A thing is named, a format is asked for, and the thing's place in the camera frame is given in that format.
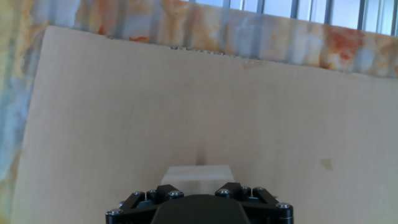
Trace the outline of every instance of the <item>cardboard sheet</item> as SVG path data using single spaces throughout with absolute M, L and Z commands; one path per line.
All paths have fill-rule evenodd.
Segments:
M 104 223 L 168 166 L 228 164 L 298 224 L 397 223 L 398 82 L 46 30 L 12 224 Z

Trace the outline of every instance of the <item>stain on cardboard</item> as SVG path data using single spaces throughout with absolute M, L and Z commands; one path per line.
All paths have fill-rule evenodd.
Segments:
M 333 172 L 333 166 L 331 165 L 331 159 L 330 158 L 321 159 L 321 166 L 326 168 L 328 171 Z
M 206 165 L 206 151 L 204 148 L 197 150 L 197 158 L 195 160 L 195 166 Z

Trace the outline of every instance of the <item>white foam block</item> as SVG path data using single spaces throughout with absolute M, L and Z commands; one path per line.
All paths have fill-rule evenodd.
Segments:
M 185 195 L 214 194 L 227 182 L 234 182 L 228 165 L 170 167 L 162 179 Z

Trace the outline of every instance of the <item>bolt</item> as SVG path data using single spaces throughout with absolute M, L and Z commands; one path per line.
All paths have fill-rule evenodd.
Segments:
M 278 208 L 289 208 L 290 204 L 285 203 L 285 202 L 279 202 L 278 204 L 276 204 L 276 207 L 278 207 Z
M 122 207 L 122 205 L 123 205 L 124 202 L 125 202 L 125 201 L 119 202 L 119 208 Z
M 140 196 L 140 195 L 144 195 L 144 194 L 145 194 L 144 192 L 135 192 L 134 193 L 135 196 Z
M 219 193 L 219 194 L 229 194 L 229 190 L 228 189 L 219 189 L 219 190 L 217 190 L 217 193 Z
M 106 215 L 120 215 L 120 214 L 122 214 L 122 212 L 123 212 L 123 210 L 121 210 L 120 208 L 115 208 L 115 209 L 112 209 L 112 210 L 106 212 Z
M 182 194 L 183 193 L 181 191 L 179 191 L 179 190 L 173 190 L 173 191 L 169 192 L 169 196 L 172 196 L 172 197 L 176 197 L 176 196 L 179 196 L 179 195 L 182 195 Z
M 253 190 L 263 191 L 264 189 L 262 187 L 255 187 Z

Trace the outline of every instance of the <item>white block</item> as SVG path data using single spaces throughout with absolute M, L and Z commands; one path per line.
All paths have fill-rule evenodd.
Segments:
M 185 195 L 214 194 L 227 182 L 234 182 L 228 165 L 170 167 L 162 179 Z

